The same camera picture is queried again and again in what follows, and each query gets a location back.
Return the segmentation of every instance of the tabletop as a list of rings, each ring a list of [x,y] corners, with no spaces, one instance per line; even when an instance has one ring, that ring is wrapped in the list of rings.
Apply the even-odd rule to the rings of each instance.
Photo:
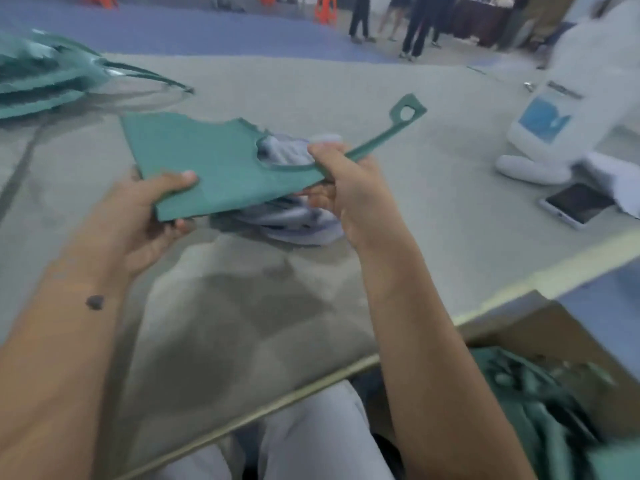
[[[45,263],[132,163],[117,115],[238,116],[359,144],[414,93],[428,113],[376,156],[452,319],[461,324],[533,290],[552,299],[640,254],[637,221],[606,211],[580,232],[539,209],[555,191],[509,180],[494,160],[529,96],[464,67],[260,57],[111,56],[196,88],[122,81],[38,135],[29,175],[0,226],[3,336]],[[34,128],[13,133],[12,151]],[[24,141],[15,136],[22,135]],[[9,138],[0,133],[2,139]],[[615,130],[601,151],[637,158]],[[344,240],[296,248],[203,225],[135,286],[109,382],[107,477],[130,478],[376,363],[357,257]]]

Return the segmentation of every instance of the blue mat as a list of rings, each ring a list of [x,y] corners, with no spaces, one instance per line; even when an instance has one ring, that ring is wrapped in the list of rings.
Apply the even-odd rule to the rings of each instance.
[[[0,0],[0,29],[37,28],[101,52],[156,55],[265,55],[393,63],[346,34],[306,20],[121,5],[117,10],[36,0]]]

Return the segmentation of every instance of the white pants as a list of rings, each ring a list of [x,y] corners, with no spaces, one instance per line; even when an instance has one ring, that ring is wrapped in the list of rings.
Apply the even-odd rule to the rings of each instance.
[[[362,401],[343,381],[264,420],[261,480],[393,480],[369,432]],[[231,480],[211,445],[172,463],[156,480]]]

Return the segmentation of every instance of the white smartphone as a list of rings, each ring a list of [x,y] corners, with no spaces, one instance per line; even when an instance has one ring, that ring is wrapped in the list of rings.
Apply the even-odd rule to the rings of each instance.
[[[615,201],[588,185],[573,184],[539,203],[543,209],[580,230],[604,209],[615,204]]]

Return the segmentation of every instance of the fingernail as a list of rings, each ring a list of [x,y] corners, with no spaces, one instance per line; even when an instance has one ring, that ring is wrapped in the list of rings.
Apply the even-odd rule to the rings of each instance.
[[[189,181],[193,181],[193,180],[197,180],[198,176],[196,175],[196,172],[194,172],[193,170],[185,170],[182,172],[182,176],[185,177],[187,180]]]

